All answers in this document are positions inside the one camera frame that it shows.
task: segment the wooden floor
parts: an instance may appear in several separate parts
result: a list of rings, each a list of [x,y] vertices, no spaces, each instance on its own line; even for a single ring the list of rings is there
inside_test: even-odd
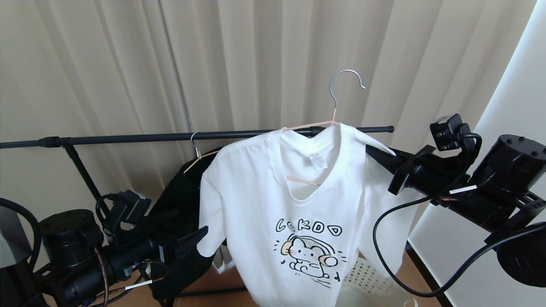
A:
[[[397,276],[407,285],[411,286],[418,291],[430,291],[425,280],[420,275],[417,268],[413,265],[407,254],[404,254],[402,267],[400,268]],[[134,279],[130,279],[127,282],[113,285],[111,288],[117,288],[125,284],[132,284]],[[217,290],[233,287],[244,286],[244,283],[239,276],[236,268],[231,269],[222,275],[216,274],[216,271],[211,268],[201,279],[185,289],[185,292],[193,291],[205,291],[205,290]],[[55,306],[55,303],[51,298],[46,298],[51,306]],[[419,307],[441,307],[438,300],[435,298],[416,298]],[[159,306],[157,301],[152,298],[150,289],[146,286],[134,289],[131,293],[117,302],[109,304],[110,307],[123,307],[123,306]],[[198,296],[179,298],[174,303],[175,307],[206,307],[206,306],[222,306],[222,307],[255,307],[257,306],[250,297],[247,291],[216,294],[212,296]]]

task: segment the beige curtain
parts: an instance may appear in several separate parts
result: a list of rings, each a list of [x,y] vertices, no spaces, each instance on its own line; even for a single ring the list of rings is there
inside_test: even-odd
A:
[[[416,151],[473,127],[536,0],[1,1],[1,141],[274,129],[337,119]],[[218,141],[198,141],[202,151]],[[188,142],[78,146],[103,193],[157,199]],[[62,149],[6,149],[1,196],[38,219],[94,201]]]

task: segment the clothes hanger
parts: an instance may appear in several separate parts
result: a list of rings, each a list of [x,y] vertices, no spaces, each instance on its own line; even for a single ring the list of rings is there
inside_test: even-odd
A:
[[[193,161],[192,164],[190,164],[188,166],[188,168],[186,168],[186,170],[184,171],[184,174],[190,169],[192,168],[197,162],[199,162],[199,160],[201,160],[202,158],[206,157],[206,156],[210,156],[210,155],[214,155],[215,153],[219,152],[219,150],[216,150],[216,151],[213,151],[213,152],[209,152],[205,155],[202,155],[201,152],[199,151],[199,149],[197,148],[197,146],[195,145],[195,141],[193,140],[193,136],[198,133],[198,132],[194,132],[192,134],[192,136],[189,138],[189,141],[192,143],[192,146],[195,148],[195,152],[197,153],[197,159],[195,159],[195,161]]]
[[[282,131],[291,131],[291,130],[296,130],[296,129],[302,129],[302,128],[309,128],[309,127],[313,127],[313,126],[321,126],[321,125],[338,125],[340,123],[336,122],[335,121],[335,118],[336,118],[336,110],[337,110],[337,99],[336,97],[334,96],[334,93],[332,92],[332,82],[334,81],[334,79],[337,77],[337,75],[343,73],[343,72],[351,72],[351,73],[354,73],[355,75],[357,75],[358,77],[358,82],[359,82],[359,85],[361,88],[363,89],[366,89],[366,87],[364,85],[362,85],[362,79],[360,78],[360,75],[352,70],[352,69],[343,69],[343,70],[340,70],[339,72],[337,72],[335,75],[332,76],[332,78],[330,78],[330,85],[329,85],[329,90],[330,90],[330,96],[332,96],[332,99],[334,100],[334,111],[332,112],[332,119],[329,120],[329,121],[322,121],[322,122],[315,122],[315,123],[310,123],[308,125],[302,125],[302,126],[296,126],[296,127],[292,127],[292,128],[284,128]],[[301,180],[301,179],[297,179],[297,178],[292,178],[292,177],[286,177],[287,180],[291,180],[291,181],[297,181],[297,182],[302,182],[304,184],[310,184],[310,185],[315,185],[315,186],[319,186],[320,184],[316,183],[316,182],[312,182],[312,181],[307,181],[307,180]]]

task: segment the shirt tag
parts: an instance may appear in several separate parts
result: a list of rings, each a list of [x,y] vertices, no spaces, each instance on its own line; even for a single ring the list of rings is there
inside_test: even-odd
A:
[[[328,168],[328,165],[326,165],[326,161],[319,153],[313,153],[312,155],[309,155],[309,159],[311,159],[311,163],[313,163],[313,167],[315,169]]]

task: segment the laundry basket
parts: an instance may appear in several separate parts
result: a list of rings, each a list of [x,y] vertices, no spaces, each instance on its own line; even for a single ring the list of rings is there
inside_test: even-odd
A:
[[[357,258],[341,284],[336,307],[418,307],[392,278],[379,275],[368,260]]]

